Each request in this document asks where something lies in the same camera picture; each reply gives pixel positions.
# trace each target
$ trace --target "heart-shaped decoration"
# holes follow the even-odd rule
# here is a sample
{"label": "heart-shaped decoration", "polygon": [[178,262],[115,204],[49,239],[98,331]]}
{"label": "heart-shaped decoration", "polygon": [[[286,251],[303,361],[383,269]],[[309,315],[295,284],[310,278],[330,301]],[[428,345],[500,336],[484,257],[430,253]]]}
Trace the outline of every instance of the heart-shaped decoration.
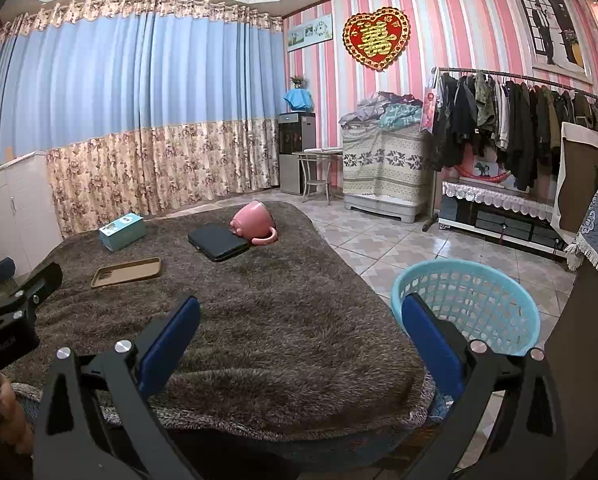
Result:
{"label": "heart-shaped decoration", "polygon": [[410,20],[394,7],[355,14],[343,28],[343,43],[350,55],[373,70],[386,68],[409,39]]}

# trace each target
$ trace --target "brown phone case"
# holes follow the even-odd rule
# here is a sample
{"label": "brown phone case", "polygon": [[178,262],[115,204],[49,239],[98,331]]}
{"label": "brown phone case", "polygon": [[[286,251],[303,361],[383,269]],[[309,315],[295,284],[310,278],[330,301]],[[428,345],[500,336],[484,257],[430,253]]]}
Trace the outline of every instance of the brown phone case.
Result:
{"label": "brown phone case", "polygon": [[101,267],[92,278],[91,288],[154,278],[161,272],[161,258],[147,258]]}

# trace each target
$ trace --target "blue curtain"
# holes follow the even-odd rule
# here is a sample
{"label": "blue curtain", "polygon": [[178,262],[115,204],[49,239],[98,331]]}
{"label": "blue curtain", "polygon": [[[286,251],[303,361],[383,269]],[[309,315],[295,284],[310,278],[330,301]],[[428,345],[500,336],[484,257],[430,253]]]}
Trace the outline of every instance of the blue curtain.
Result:
{"label": "blue curtain", "polygon": [[155,12],[85,19],[0,44],[0,163],[146,126],[274,118],[283,35]]}

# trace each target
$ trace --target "striped wallpaper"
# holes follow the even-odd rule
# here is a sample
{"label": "striped wallpaper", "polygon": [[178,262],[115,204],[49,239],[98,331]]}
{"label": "striped wallpaper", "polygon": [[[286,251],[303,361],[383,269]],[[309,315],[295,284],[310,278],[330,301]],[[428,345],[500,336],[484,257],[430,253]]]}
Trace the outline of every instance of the striped wallpaper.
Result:
{"label": "striped wallpaper", "polygon": [[[532,68],[515,0],[332,0],[319,4],[286,18],[284,29],[332,13],[335,39],[288,53],[286,75],[303,74],[308,79],[317,115],[318,146],[340,145],[338,119],[354,110],[359,99],[375,91],[410,93],[421,98],[423,85],[435,66],[534,75],[598,94],[598,56],[592,53],[598,45],[596,25],[591,23],[592,14],[585,1],[571,1],[584,28],[585,37],[579,41],[588,46],[593,86]],[[375,72],[346,52],[342,31],[353,14],[384,6],[405,12],[412,36],[391,66]],[[337,173],[333,183],[341,185],[340,168]]]}

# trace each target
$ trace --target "human hand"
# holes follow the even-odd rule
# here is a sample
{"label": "human hand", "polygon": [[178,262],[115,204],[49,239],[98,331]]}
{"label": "human hand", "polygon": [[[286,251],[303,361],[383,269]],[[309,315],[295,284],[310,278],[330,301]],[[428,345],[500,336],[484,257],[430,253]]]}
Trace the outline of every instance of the human hand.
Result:
{"label": "human hand", "polygon": [[34,433],[26,423],[26,414],[21,404],[16,402],[16,395],[8,378],[0,373],[0,441],[14,446],[17,453],[32,454]]}

